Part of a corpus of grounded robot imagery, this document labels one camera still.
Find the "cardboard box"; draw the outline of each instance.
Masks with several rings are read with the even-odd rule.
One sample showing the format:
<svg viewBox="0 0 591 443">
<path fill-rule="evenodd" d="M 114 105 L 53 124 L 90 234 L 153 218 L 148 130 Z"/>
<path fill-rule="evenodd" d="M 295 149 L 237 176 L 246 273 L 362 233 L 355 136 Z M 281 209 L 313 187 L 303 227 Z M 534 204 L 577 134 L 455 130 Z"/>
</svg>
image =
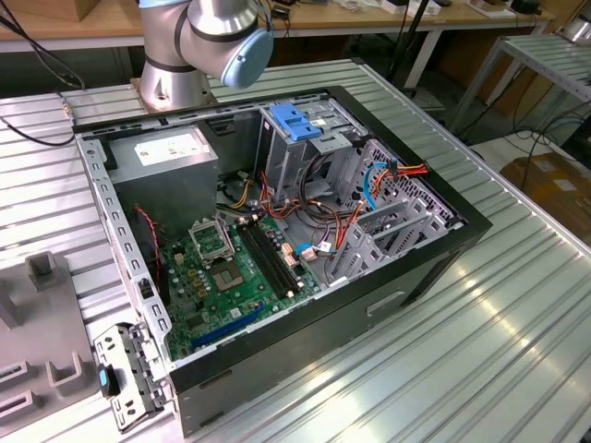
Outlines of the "cardboard box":
<svg viewBox="0 0 591 443">
<path fill-rule="evenodd" d="M 5 0 L 11 11 L 81 21 L 100 0 Z"/>
<path fill-rule="evenodd" d="M 519 186 L 527 158 L 515 159 L 501 170 Z M 583 242 L 591 245 L 591 172 L 577 168 L 554 152 L 532 157 L 524 192 L 539 207 Z"/>
</svg>

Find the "aluminum extrusion table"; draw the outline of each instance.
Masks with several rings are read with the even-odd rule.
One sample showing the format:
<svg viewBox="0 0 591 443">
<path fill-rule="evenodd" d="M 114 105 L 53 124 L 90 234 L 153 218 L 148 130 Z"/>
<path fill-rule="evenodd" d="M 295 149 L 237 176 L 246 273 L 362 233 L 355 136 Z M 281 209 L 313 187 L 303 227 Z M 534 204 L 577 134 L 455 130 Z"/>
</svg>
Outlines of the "aluminum extrusion table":
<svg viewBox="0 0 591 443">
<path fill-rule="evenodd" d="M 589 86 L 591 47 L 577 46 L 555 34 L 501 37 L 490 49 L 487 58 L 464 93 L 464 97 L 458 103 L 450 124 L 450 131 L 455 131 L 462 122 L 470 103 L 503 53 L 513 57 L 514 61 L 497 88 L 488 97 L 488 102 L 492 102 L 502 94 L 521 65 L 536 71 L 582 102 L 591 100 Z M 557 109 L 563 99 L 564 95 L 561 95 L 550 109 Z"/>
<path fill-rule="evenodd" d="M 370 68 L 268 69 L 221 102 L 343 85 L 494 226 L 432 290 L 365 335 L 199 431 L 200 441 L 577 441 L 591 424 L 591 251 Z M 143 113 L 129 86 L 66 94 L 81 123 Z M 0 101 L 36 137 L 67 137 L 54 95 Z M 91 339 L 133 321 L 74 145 L 0 126 L 0 266 L 65 253 Z M 119 436 L 100 394 L 5 438 L 177 441 L 170 409 Z"/>
</svg>

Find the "yellow wire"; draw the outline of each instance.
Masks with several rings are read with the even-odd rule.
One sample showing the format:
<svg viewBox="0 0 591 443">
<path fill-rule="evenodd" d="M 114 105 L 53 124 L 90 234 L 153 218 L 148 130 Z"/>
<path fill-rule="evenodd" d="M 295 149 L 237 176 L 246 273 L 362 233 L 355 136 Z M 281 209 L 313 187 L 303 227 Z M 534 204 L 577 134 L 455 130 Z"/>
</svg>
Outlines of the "yellow wire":
<svg viewBox="0 0 591 443">
<path fill-rule="evenodd" d="M 246 181 L 244 184 L 244 191 L 242 192 L 242 197 L 238 200 L 237 203 L 231 205 L 230 208 L 237 210 L 238 208 L 242 208 L 244 204 L 247 202 L 248 197 L 248 188 L 250 187 L 250 181 Z"/>
</svg>

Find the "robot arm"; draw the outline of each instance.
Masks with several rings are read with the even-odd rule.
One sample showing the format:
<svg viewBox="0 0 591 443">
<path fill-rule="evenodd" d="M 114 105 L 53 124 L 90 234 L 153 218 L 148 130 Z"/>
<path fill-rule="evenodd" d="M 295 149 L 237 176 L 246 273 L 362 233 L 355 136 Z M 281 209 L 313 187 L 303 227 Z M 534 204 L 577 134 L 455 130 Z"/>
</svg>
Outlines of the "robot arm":
<svg viewBox="0 0 591 443">
<path fill-rule="evenodd" d="M 142 99 L 158 111 L 211 102 L 207 75 L 243 89 L 271 58 L 253 0 L 140 0 L 146 65 Z"/>
</svg>

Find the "ram slot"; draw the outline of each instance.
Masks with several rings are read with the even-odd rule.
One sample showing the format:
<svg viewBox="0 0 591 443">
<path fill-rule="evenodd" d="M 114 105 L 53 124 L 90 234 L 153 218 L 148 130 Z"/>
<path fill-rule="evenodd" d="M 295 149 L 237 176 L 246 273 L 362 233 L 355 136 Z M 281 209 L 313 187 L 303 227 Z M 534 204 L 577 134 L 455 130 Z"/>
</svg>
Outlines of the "ram slot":
<svg viewBox="0 0 591 443">
<path fill-rule="evenodd" d="M 262 275 L 267 279 L 278 298 L 284 299 L 288 293 L 299 291 L 296 279 L 277 256 L 269 239 L 256 225 L 238 226 L 238 235 L 244 242 Z"/>
</svg>

